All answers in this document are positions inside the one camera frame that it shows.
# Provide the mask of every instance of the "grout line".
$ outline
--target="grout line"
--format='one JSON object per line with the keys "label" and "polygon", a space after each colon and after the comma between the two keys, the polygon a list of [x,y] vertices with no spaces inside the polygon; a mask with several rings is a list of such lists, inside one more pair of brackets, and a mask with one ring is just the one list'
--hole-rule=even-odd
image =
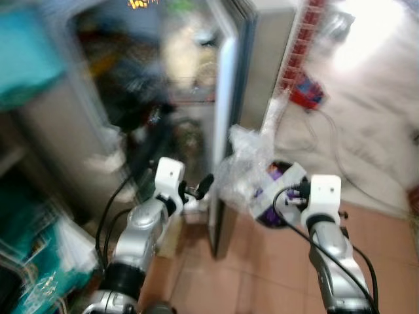
{"label": "grout line", "polygon": [[264,278],[264,277],[261,277],[261,276],[259,276],[259,275],[257,275],[257,274],[254,274],[254,273],[250,273],[250,272],[248,272],[248,271],[246,271],[246,270],[242,270],[242,272],[243,273],[245,273],[245,274],[247,274],[247,275],[250,275],[250,276],[253,276],[253,277],[256,277],[256,278],[258,278],[258,279],[261,279],[261,280],[263,280],[263,281],[266,281],[267,283],[272,283],[272,284],[274,284],[274,285],[277,285],[277,286],[281,286],[281,287],[283,287],[283,288],[287,288],[287,289],[289,289],[289,290],[292,290],[292,291],[295,291],[295,292],[298,292],[298,293],[301,293],[301,294],[307,294],[306,292],[305,292],[305,289],[299,289],[299,288],[295,288],[295,287],[290,287],[290,286],[287,286],[287,285],[284,285],[284,284],[281,284],[281,283],[277,283],[276,281],[273,281],[273,280],[270,280],[270,279],[267,279],[267,278]]}
{"label": "grout line", "polygon": [[302,312],[303,312],[303,314],[306,314],[306,312],[307,312],[308,297],[309,297],[308,294],[305,294],[304,295],[304,304],[302,305]]}
{"label": "grout line", "polygon": [[173,285],[172,291],[170,291],[170,296],[169,296],[169,302],[170,302],[170,303],[172,302],[172,298],[173,298],[174,291],[175,291],[175,289],[176,289],[176,287],[177,287],[177,284],[179,283],[179,279],[180,279],[180,277],[181,277],[181,274],[182,274],[183,268],[185,267],[185,262],[186,262],[187,256],[186,256],[186,253],[183,253],[182,255],[183,255],[183,256],[182,256],[182,259],[183,259],[183,260],[181,261],[181,265],[180,265],[180,267],[179,267],[179,271],[177,272],[177,276],[176,276],[176,278],[175,278],[175,283],[174,283],[174,285]]}
{"label": "grout line", "polygon": [[244,275],[244,272],[239,271],[239,274],[240,274],[240,280],[239,280],[238,289],[237,289],[237,300],[236,300],[236,305],[234,306],[234,312],[235,313],[237,313],[238,303],[240,301],[240,296],[242,295],[241,292],[242,292],[242,288],[243,288],[243,275]]}
{"label": "grout line", "polygon": [[395,262],[395,263],[401,264],[403,266],[410,266],[412,268],[419,268],[419,262],[414,263],[414,262],[408,262],[406,260],[400,260],[400,259],[398,259],[394,256],[388,256],[388,255],[376,252],[374,250],[362,250],[362,251],[364,252],[365,255],[367,255],[368,258],[371,259],[371,262],[373,263],[373,265],[374,265],[374,260],[372,260],[371,255],[373,255],[375,257],[379,257],[379,258],[385,258],[385,259],[387,259],[391,262]]}
{"label": "grout line", "polygon": [[306,288],[305,293],[308,294],[308,283],[310,282],[310,259],[307,258],[306,264]]}

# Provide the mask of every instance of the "black object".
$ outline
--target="black object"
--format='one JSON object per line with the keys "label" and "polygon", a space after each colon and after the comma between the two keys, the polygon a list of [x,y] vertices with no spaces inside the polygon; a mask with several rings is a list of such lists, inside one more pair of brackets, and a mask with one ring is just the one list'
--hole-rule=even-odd
{"label": "black object", "polygon": [[368,309],[364,309],[361,311],[346,311],[346,310],[337,309],[334,311],[327,311],[327,314],[373,314],[373,313],[369,311]]}
{"label": "black object", "polygon": [[[292,166],[292,164],[288,162],[275,161],[275,162],[272,162],[271,166],[276,167],[280,173],[285,173]],[[305,191],[305,184],[308,184],[308,193],[310,193],[310,183],[308,182],[307,177],[303,177],[300,183],[301,190],[303,193]],[[307,208],[307,204],[308,202],[305,204],[298,205],[296,207],[299,209],[299,211],[303,211],[304,209]],[[279,216],[275,214],[273,206],[270,206],[268,209],[266,209],[259,217],[257,217],[256,221],[259,224],[262,224],[263,226],[267,228],[272,228],[272,229],[287,227],[287,224],[282,222],[282,219],[280,219]]]}
{"label": "black object", "polygon": [[129,209],[125,209],[124,211],[119,212],[118,214],[115,215],[115,217],[113,217],[111,224],[109,225],[109,228],[106,233],[105,244],[103,245],[103,261],[105,265],[107,265],[109,239],[111,238],[113,227],[117,223],[117,220],[119,219],[119,217],[121,217],[122,215],[128,214],[130,211],[131,209],[129,208]]}
{"label": "black object", "polygon": [[132,304],[127,304],[124,308],[123,314],[136,314],[136,309]]}
{"label": "black object", "polygon": [[193,196],[196,198],[197,201],[202,200],[205,196],[205,194],[208,193],[208,191],[211,188],[212,183],[214,182],[214,176],[212,174],[207,175],[204,180],[198,184],[198,188],[185,188],[185,193]]}
{"label": "black object", "polygon": [[348,232],[348,229],[346,229],[346,227],[341,226],[341,227],[340,227],[340,231],[342,232],[342,234],[343,234],[345,237],[347,237],[347,238],[349,239],[349,232]]}
{"label": "black object", "polygon": [[95,81],[109,121],[124,132],[146,123],[152,108],[167,102],[164,78],[127,58]]}
{"label": "black object", "polygon": [[356,279],[356,277],[350,272],[348,271],[334,256],[332,256],[331,254],[329,254],[329,252],[327,252],[323,247],[321,247],[320,245],[318,245],[316,242],[312,241],[307,235],[305,235],[303,232],[301,232],[300,230],[298,230],[296,227],[294,227],[292,224],[290,224],[288,221],[286,221],[286,219],[284,218],[284,216],[282,215],[282,213],[278,210],[278,208],[276,207],[276,202],[279,198],[279,196],[284,193],[287,190],[290,189],[294,189],[295,186],[288,186],[285,187],[283,189],[281,189],[274,197],[274,200],[272,202],[272,206],[274,208],[274,212],[275,214],[278,215],[279,218],[281,218],[285,224],[287,224],[288,227],[290,227],[290,229],[292,229],[294,232],[296,232],[299,236],[301,236],[303,239],[305,239],[307,242],[309,242],[309,244],[313,247],[315,247],[317,250],[319,250],[320,252],[322,252],[325,256],[327,256],[330,260],[332,260],[346,275],[348,275],[348,277],[350,279],[352,279],[354,281],[354,283],[358,286],[358,288],[361,290],[361,292],[364,294],[364,296],[366,297],[366,299],[368,300],[370,306],[371,306],[371,310],[372,310],[372,314],[380,314],[379,310],[378,310],[378,302],[376,303],[375,300],[373,300],[373,298],[371,297],[371,295],[368,293],[368,291],[363,287],[363,285],[358,281],[358,279]]}
{"label": "black object", "polygon": [[311,216],[306,221],[308,233],[311,233],[313,226],[315,224],[317,224],[318,222],[333,222],[333,223],[335,223],[335,220],[332,217],[330,217],[329,215],[314,215],[314,216]]}
{"label": "black object", "polygon": [[143,314],[176,314],[177,311],[166,303],[157,303],[144,309]]}
{"label": "black object", "polygon": [[344,211],[344,212],[339,211],[338,213],[339,213],[339,216],[345,220],[349,218],[349,214],[347,211]]}
{"label": "black object", "polygon": [[186,191],[186,181],[182,181],[181,184],[179,184],[179,188],[177,189],[179,196],[182,199],[182,203],[186,204],[188,202],[188,198],[185,195]]}
{"label": "black object", "polygon": [[164,198],[162,195],[158,195],[156,197],[157,200],[161,201],[168,210],[169,217],[173,215],[173,213],[176,211],[176,204],[171,198]]}
{"label": "black object", "polygon": [[22,279],[8,268],[0,266],[0,309],[2,313],[10,313],[22,294]]}
{"label": "black object", "polygon": [[135,177],[140,176],[144,173],[144,171],[149,166],[149,160],[152,160],[152,156],[157,150],[160,143],[163,143],[168,137],[172,136],[172,128],[168,124],[165,118],[163,118],[154,128],[153,132],[151,132],[150,136],[144,142],[141,147],[138,148],[135,156],[132,158],[132,164],[130,166],[131,173],[127,178],[121,183],[121,185],[113,192],[112,196],[109,198],[105,209],[103,210],[102,216],[100,218],[98,230],[96,231],[96,238],[95,238],[95,249],[96,253],[98,254],[99,264],[102,271],[105,271],[106,263],[105,259],[102,256],[102,252],[100,251],[100,234],[105,224],[105,219],[109,209],[113,201],[115,200],[116,196],[119,192],[124,188],[124,186]]}
{"label": "black object", "polygon": [[118,292],[138,300],[144,280],[145,273],[140,269],[126,264],[112,263],[106,269],[105,278],[98,290]]}
{"label": "black object", "polygon": [[370,259],[368,258],[367,255],[363,253],[363,251],[358,249],[355,245],[352,245],[352,247],[354,248],[356,253],[361,255],[365,263],[367,263],[369,273],[371,274],[371,281],[373,282],[373,299],[374,299],[375,306],[378,309],[378,283],[377,283],[377,277],[375,275],[373,263],[371,263]]}

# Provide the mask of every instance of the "silver robot arm segment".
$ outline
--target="silver robot arm segment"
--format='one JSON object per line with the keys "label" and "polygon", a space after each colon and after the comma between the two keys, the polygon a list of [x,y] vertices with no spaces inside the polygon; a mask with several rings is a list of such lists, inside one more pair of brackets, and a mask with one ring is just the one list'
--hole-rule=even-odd
{"label": "silver robot arm segment", "polygon": [[184,173],[185,165],[181,162],[159,160],[153,197],[128,214],[127,227],[119,237],[105,278],[83,314],[137,313],[139,292],[156,246],[164,237],[170,217],[183,209],[179,187]]}
{"label": "silver robot arm segment", "polygon": [[[352,244],[339,226],[339,206],[340,178],[314,175],[301,223],[307,227],[311,240],[335,257],[368,291],[361,268],[354,260]],[[309,257],[318,273],[321,297],[328,313],[372,313],[361,289],[330,258],[313,245]]]}

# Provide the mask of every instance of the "tiled floor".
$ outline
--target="tiled floor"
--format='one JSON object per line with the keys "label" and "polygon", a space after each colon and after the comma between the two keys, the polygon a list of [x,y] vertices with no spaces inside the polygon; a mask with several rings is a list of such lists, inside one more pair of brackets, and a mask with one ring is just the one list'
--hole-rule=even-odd
{"label": "tiled floor", "polygon": [[[353,244],[376,270],[381,314],[417,313],[419,263],[409,224],[348,204],[342,209]],[[291,230],[239,216],[228,256],[215,261],[205,228],[189,227],[177,258],[155,258],[140,304],[167,301],[179,314],[325,314],[308,248]]]}

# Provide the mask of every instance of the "plastic bag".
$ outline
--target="plastic bag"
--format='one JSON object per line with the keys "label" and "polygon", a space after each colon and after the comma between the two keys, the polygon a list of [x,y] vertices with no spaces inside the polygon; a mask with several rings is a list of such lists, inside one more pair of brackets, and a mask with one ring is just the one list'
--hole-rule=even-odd
{"label": "plastic bag", "polygon": [[274,159],[273,144],[256,131],[237,125],[230,128],[230,142],[234,154],[215,172],[215,188],[229,206],[247,211],[256,189],[272,180],[266,168]]}
{"label": "plastic bag", "polygon": [[[261,133],[240,126],[230,128],[233,155],[223,160],[215,172],[215,189],[229,207],[250,213],[254,219],[270,226],[283,225],[273,213],[275,194],[283,187],[306,179],[306,171],[299,164],[281,162],[274,154],[277,121],[286,97],[271,100]],[[296,207],[284,206],[281,211],[288,221],[297,223]]]}

